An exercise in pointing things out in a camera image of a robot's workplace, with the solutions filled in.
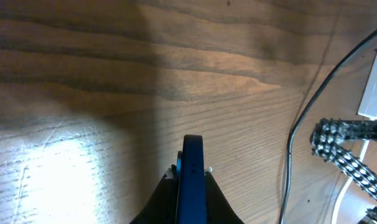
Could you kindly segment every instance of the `black cable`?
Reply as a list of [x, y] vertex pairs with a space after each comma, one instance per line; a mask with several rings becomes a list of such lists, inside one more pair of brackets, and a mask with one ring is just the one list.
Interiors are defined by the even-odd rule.
[[327, 75], [323, 83], [321, 83], [319, 89], [314, 93], [312, 98], [307, 103], [306, 107], [301, 112], [300, 116], [296, 120], [295, 124], [289, 131], [288, 135], [288, 141], [287, 141], [287, 154], [286, 154], [286, 184], [285, 184], [285, 191], [284, 191], [284, 198], [282, 199], [281, 208], [280, 208], [280, 216], [279, 216], [279, 224], [284, 223], [284, 215], [287, 208], [288, 203], [288, 196], [289, 191], [291, 189], [291, 172], [292, 172], [292, 145], [294, 143], [294, 137], [296, 135], [296, 132], [299, 128], [299, 126], [302, 124], [305, 116], [310, 110], [310, 107], [313, 106], [314, 102], [317, 100], [317, 98], [321, 95], [321, 92], [325, 89], [325, 87], [328, 85], [328, 83], [331, 81], [331, 79], [335, 76], [337, 71], [342, 67], [342, 65], [362, 46], [364, 46], [368, 41], [370, 41], [373, 37], [377, 36], [377, 29], [372, 32], [368, 37], [366, 37], [364, 40], [362, 40], [353, 50], [349, 52], [336, 66], [333, 68], [333, 70]]

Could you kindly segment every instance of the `white cable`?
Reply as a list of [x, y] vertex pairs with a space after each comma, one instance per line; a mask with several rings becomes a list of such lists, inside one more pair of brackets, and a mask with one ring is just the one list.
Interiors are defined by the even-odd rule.
[[[370, 143], [370, 140], [365, 140], [363, 141], [363, 144], [361, 145], [360, 153], [358, 156], [358, 159], [360, 160], [360, 162], [363, 162], [365, 153], [367, 151], [368, 143]], [[337, 224], [340, 204], [342, 203], [343, 196], [345, 196], [345, 193], [348, 190], [349, 185], [351, 184], [352, 181], [353, 179], [351, 177], [348, 177], [345, 183], [342, 185], [342, 187], [339, 190], [338, 197], [333, 205], [331, 224]]]

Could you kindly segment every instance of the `wood grain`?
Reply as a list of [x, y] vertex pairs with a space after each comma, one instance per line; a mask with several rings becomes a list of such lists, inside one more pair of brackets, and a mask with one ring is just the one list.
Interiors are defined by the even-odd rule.
[[[245, 223], [275, 223], [292, 120], [375, 28], [377, 0], [0, 1], [0, 223], [128, 223], [185, 134]], [[299, 129], [287, 223], [328, 223], [343, 179], [309, 136], [359, 119], [376, 48]]]

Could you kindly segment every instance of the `wooden table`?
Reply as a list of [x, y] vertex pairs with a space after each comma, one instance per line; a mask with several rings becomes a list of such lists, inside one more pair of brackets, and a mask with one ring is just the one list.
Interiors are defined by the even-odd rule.
[[[245, 223], [275, 223], [293, 119], [375, 28], [377, 0], [0, 1], [0, 223], [128, 223], [185, 134]], [[375, 49], [299, 129], [286, 223], [329, 222], [344, 177], [309, 136], [361, 119]], [[376, 143], [366, 162], [377, 171]], [[352, 187], [339, 223], [373, 206]]]

